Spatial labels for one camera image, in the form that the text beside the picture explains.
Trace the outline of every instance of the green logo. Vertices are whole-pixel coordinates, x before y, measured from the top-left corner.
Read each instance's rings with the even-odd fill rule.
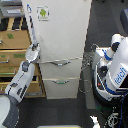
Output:
[[[1,55],[1,58],[5,58],[6,56],[5,55]]]
[[[9,39],[13,39],[13,35],[12,34],[7,34]]]
[[[45,17],[46,11],[45,11],[44,9],[41,9],[40,15],[41,15],[42,17]]]
[[[13,68],[9,68],[9,69],[13,69]]]

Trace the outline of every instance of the wooden cabinet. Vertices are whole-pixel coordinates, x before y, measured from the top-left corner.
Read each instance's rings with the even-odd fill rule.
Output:
[[[31,44],[27,30],[12,31],[14,18],[9,19],[7,31],[0,31],[0,93],[19,70],[20,63],[26,61],[25,53]],[[38,64],[35,64],[34,79],[30,83],[26,97],[45,97],[44,86]]]

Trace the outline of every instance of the drawer handle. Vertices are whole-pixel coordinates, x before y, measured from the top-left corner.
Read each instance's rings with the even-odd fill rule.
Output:
[[[66,84],[66,83],[68,83],[68,82],[70,82],[70,81],[52,81],[52,82],[54,82],[54,83],[56,83],[56,84]]]
[[[8,62],[9,62],[9,59],[7,59],[7,61],[1,61],[0,64],[8,63]]]
[[[7,73],[0,73],[0,75],[15,75],[16,74],[16,71],[14,72],[7,72]]]
[[[0,92],[5,92],[5,86],[2,86],[1,89],[0,89]]]
[[[69,63],[71,63],[71,61],[67,61],[67,62],[64,62],[62,64],[57,64],[56,62],[51,62],[51,64],[54,64],[56,66],[64,66],[64,65],[69,64]]]

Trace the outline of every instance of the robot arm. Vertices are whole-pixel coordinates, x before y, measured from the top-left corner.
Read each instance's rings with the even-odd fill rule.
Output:
[[[111,47],[109,47],[107,50],[103,50],[104,56],[101,57],[100,59],[100,68],[102,71],[109,69],[109,66],[111,65],[111,62],[112,62],[112,58],[119,44],[124,38],[125,37],[121,36],[120,34],[114,34],[112,36]]]
[[[0,128],[14,128],[19,119],[17,104],[20,103],[32,81],[35,66],[39,57],[39,44],[33,49],[33,44],[26,52],[26,60],[20,64],[18,73],[5,89],[5,95],[0,95]]]

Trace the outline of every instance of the white refrigerator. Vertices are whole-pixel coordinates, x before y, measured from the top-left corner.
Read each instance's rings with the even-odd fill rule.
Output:
[[[22,0],[47,99],[77,98],[92,0]]]

